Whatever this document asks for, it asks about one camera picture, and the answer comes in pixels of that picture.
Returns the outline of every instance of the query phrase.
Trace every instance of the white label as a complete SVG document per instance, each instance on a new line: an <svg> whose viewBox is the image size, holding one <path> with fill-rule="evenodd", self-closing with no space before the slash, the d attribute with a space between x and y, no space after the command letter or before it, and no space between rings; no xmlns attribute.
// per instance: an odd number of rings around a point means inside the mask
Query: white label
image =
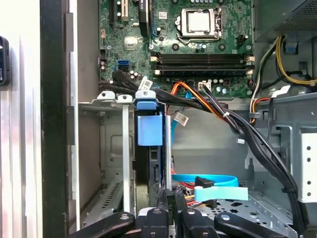
<svg viewBox="0 0 317 238"><path fill-rule="evenodd" d="M158 18L162 19L162 20L166 20L167 19L167 12L159 12L158 13Z"/></svg>
<svg viewBox="0 0 317 238"><path fill-rule="evenodd" d="M282 95L282 94L287 93L290 87L291 87L291 85L287 85L287 86L282 87L280 90L273 92L272 98L276 98L278 95Z"/></svg>
<svg viewBox="0 0 317 238"><path fill-rule="evenodd" d="M238 138L238 139L237 139L237 143L238 143L238 144L245 144L246 141L245 141L244 139Z"/></svg>
<svg viewBox="0 0 317 238"><path fill-rule="evenodd" d="M180 123L182 126L186 126L188 119L189 118L187 116L181 114L180 112L178 112L174 118L174 120Z"/></svg>
<svg viewBox="0 0 317 238"><path fill-rule="evenodd" d="M148 79L147 76L142 78L142 81L139 86L139 90L149 90L152 86L153 82Z"/></svg>

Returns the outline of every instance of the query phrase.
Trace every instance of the blue tab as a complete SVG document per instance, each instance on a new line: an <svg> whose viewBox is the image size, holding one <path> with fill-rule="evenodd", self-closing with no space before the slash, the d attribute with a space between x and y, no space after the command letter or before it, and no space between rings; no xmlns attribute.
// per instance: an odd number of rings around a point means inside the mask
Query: blue tab
<svg viewBox="0 0 317 238"><path fill-rule="evenodd" d="M137 110L156 110L156 100L139 100L137 102Z"/></svg>
<svg viewBox="0 0 317 238"><path fill-rule="evenodd" d="M247 187L195 187L195 200L204 202L213 199L249 200Z"/></svg>
<svg viewBox="0 0 317 238"><path fill-rule="evenodd" d="M195 182L196 177L212 180L215 186L239 186L238 178L230 175L172 175L172 179L178 182Z"/></svg>
<svg viewBox="0 0 317 238"><path fill-rule="evenodd" d="M163 145L163 116L138 116L138 145Z"/></svg>

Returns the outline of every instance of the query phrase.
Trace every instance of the expansion slot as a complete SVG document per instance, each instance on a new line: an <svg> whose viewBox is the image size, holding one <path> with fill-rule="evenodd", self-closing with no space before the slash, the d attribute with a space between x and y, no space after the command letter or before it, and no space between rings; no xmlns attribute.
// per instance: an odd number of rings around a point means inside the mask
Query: expansion slot
<svg viewBox="0 0 317 238"><path fill-rule="evenodd" d="M254 57L238 54L152 53L155 75L165 76L244 76L253 73Z"/></svg>
<svg viewBox="0 0 317 238"><path fill-rule="evenodd" d="M121 0L121 15L123 21L129 21L129 8L128 8L128 0Z"/></svg>
<svg viewBox="0 0 317 238"><path fill-rule="evenodd" d="M115 17L115 8L114 8L114 1L109 0L109 25L114 27L114 17Z"/></svg>

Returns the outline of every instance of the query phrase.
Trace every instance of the blue plastic latch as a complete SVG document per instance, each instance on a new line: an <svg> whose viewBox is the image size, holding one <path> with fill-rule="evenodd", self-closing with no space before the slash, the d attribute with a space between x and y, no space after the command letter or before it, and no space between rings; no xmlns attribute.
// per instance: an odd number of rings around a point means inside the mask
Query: blue plastic latch
<svg viewBox="0 0 317 238"><path fill-rule="evenodd" d="M163 116L138 116L138 145L163 145Z"/></svg>
<svg viewBox="0 0 317 238"><path fill-rule="evenodd" d="M156 110L156 100L139 100L137 102L137 110Z"/></svg>

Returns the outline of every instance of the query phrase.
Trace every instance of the cable label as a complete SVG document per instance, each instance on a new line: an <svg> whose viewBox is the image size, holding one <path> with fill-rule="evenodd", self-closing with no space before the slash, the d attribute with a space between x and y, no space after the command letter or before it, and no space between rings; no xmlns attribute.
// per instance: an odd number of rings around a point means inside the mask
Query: cable label
<svg viewBox="0 0 317 238"><path fill-rule="evenodd" d="M290 87L291 87L291 85L287 85L287 86L282 87L280 90L273 92L272 98L276 98L278 95L282 95L282 94L287 93Z"/></svg>
<svg viewBox="0 0 317 238"><path fill-rule="evenodd" d="M189 118L187 116L181 114L180 112L178 112L174 118L174 120L180 123L182 126L186 126L188 119Z"/></svg>
<svg viewBox="0 0 317 238"><path fill-rule="evenodd" d="M149 90L152 87L153 82L148 79L147 76L142 78L142 81L139 86L139 90Z"/></svg>

